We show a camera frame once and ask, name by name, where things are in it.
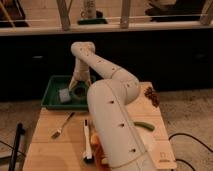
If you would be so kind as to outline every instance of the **cable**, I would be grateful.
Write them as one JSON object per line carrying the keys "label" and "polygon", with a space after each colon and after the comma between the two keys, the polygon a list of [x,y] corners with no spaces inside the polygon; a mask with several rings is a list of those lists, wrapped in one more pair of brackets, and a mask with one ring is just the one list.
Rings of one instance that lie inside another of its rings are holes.
{"label": "cable", "polygon": [[[6,146],[8,146],[8,147],[10,147],[11,149],[14,149],[11,145],[5,143],[4,141],[1,141],[1,140],[0,140],[0,143],[6,145]],[[20,154],[22,154],[24,157],[26,157],[26,154],[24,154],[23,152],[21,152],[21,151],[18,151],[18,152],[19,152]]]}
{"label": "cable", "polygon": [[176,159],[176,161],[179,161],[179,162],[183,162],[185,163],[187,166],[189,166],[193,171],[196,171],[195,168],[190,164],[188,163],[187,161],[183,160],[183,159]]}
{"label": "cable", "polygon": [[196,140],[197,142],[199,142],[200,144],[202,144],[204,147],[206,147],[211,153],[213,153],[213,150],[212,150],[209,146],[207,146],[207,145],[206,145],[205,143],[203,143],[201,140],[199,140],[198,138],[196,138],[196,137],[194,137],[194,136],[192,136],[192,135],[190,135],[190,134],[186,134],[186,133],[176,133],[176,134],[171,135],[171,136],[169,137],[169,140],[171,140],[173,137],[178,136],[178,135],[184,135],[184,136],[187,136],[187,137],[190,137],[190,138]]}
{"label": "cable", "polygon": [[[205,148],[207,148],[207,150],[209,150],[211,153],[213,153],[213,150],[207,146],[205,143],[203,143],[201,140],[199,140],[198,138],[190,135],[190,134],[187,134],[187,133],[176,133],[176,134],[173,134],[169,137],[169,140],[171,140],[173,137],[176,137],[176,136],[179,136],[179,135],[183,135],[183,136],[187,136],[187,137],[190,137],[194,140],[196,140],[197,142],[199,142],[201,145],[203,145]],[[179,162],[183,162],[185,163],[186,165],[188,165],[193,171],[196,171],[195,168],[190,164],[188,163],[187,161],[183,160],[183,159],[176,159],[176,161],[179,161]]]}

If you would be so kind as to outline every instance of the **gray sponge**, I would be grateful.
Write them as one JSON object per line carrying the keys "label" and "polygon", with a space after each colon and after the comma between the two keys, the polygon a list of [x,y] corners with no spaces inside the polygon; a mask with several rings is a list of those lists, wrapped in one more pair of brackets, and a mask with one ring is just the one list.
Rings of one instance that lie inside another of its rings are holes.
{"label": "gray sponge", "polygon": [[71,101],[71,97],[70,97],[68,88],[59,90],[59,99],[60,99],[61,103],[67,103],[67,102]]}

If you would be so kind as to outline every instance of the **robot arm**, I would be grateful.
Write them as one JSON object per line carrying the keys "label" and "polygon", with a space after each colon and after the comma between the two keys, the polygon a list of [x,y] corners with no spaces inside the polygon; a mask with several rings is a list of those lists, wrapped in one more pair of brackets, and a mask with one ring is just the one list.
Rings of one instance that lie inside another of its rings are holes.
{"label": "robot arm", "polygon": [[125,107],[139,95],[138,79],[96,55],[91,42],[76,42],[71,51],[76,57],[76,66],[70,89],[77,81],[91,83],[89,67],[104,78],[90,86],[87,102],[111,170],[156,170]]}

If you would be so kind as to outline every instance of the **green object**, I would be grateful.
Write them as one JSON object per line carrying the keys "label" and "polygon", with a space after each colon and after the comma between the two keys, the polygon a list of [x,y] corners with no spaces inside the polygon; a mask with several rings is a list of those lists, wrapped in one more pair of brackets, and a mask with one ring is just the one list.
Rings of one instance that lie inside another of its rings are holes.
{"label": "green object", "polygon": [[154,131],[155,130],[155,126],[150,124],[150,123],[147,123],[147,122],[134,121],[134,125],[146,128],[149,131]]}
{"label": "green object", "polygon": [[95,18],[95,19],[83,19],[78,20],[79,25],[86,25],[86,24],[107,24],[105,18]]}
{"label": "green object", "polygon": [[84,82],[78,82],[78,84],[70,92],[71,101],[65,104],[60,102],[59,90],[68,88],[71,80],[71,76],[66,75],[54,75],[50,78],[44,96],[42,98],[42,107],[46,107],[49,110],[88,110],[87,105],[87,90],[88,86]]}

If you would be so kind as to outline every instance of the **tray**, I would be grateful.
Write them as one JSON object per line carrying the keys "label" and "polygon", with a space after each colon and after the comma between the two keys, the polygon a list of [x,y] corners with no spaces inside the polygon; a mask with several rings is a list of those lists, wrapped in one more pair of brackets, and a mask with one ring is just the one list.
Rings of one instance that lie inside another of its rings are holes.
{"label": "tray", "polygon": [[81,96],[81,98],[76,98],[76,94],[70,92],[71,101],[65,104],[62,104],[59,100],[59,90],[68,88],[71,80],[71,76],[66,75],[54,75],[50,78],[44,96],[42,98],[41,106],[47,108],[48,110],[88,110],[86,94],[88,90],[88,86],[85,85],[84,82],[79,82],[78,87],[84,88],[85,97]]}

